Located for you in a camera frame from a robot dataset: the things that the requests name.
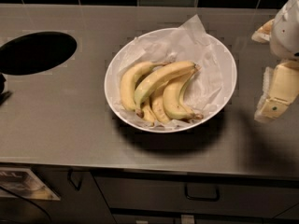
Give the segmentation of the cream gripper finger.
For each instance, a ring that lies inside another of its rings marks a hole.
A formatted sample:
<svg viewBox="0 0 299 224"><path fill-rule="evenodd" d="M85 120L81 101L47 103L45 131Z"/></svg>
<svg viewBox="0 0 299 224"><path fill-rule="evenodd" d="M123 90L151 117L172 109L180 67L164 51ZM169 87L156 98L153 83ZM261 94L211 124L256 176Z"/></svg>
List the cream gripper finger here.
<svg viewBox="0 0 299 224"><path fill-rule="evenodd" d="M258 28L253 35L251 36L251 39L253 41L259 42L259 43L266 43L270 41L270 35L272 31L274 20L270 20L263 24L260 28Z"/></svg>
<svg viewBox="0 0 299 224"><path fill-rule="evenodd" d="M299 62L285 60L275 68L266 67L263 95L254 119L268 123L279 118L299 95Z"/></svg>

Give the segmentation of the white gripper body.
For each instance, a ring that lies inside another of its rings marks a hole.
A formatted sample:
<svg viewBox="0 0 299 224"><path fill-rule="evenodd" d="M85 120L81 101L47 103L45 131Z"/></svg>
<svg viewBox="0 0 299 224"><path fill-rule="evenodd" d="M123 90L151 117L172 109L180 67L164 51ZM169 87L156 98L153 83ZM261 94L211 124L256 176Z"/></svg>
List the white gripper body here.
<svg viewBox="0 0 299 224"><path fill-rule="evenodd" d="M288 0L274 18L270 49L282 59L299 59L299 0Z"/></svg>

